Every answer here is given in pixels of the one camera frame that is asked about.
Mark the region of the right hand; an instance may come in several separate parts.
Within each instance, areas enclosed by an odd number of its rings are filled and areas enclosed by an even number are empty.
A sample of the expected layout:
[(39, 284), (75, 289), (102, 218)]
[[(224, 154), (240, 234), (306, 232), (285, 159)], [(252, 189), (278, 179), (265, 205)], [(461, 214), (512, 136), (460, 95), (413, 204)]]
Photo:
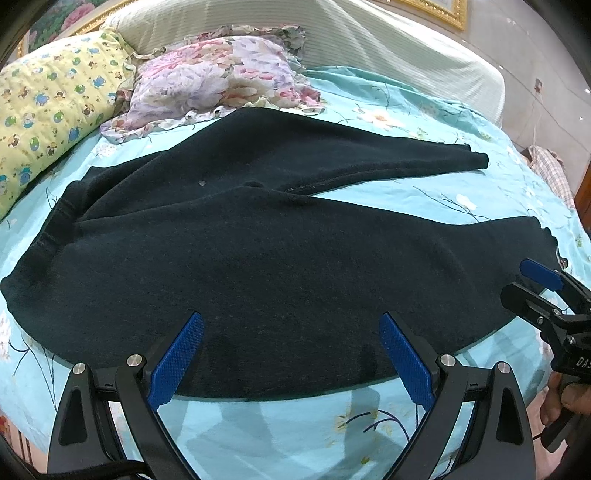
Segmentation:
[(571, 383), (562, 388), (562, 380), (562, 374), (557, 372), (550, 374), (546, 397), (540, 407), (540, 419), (544, 426), (548, 426), (556, 421), (563, 408), (570, 410), (576, 415), (590, 415), (590, 386)]

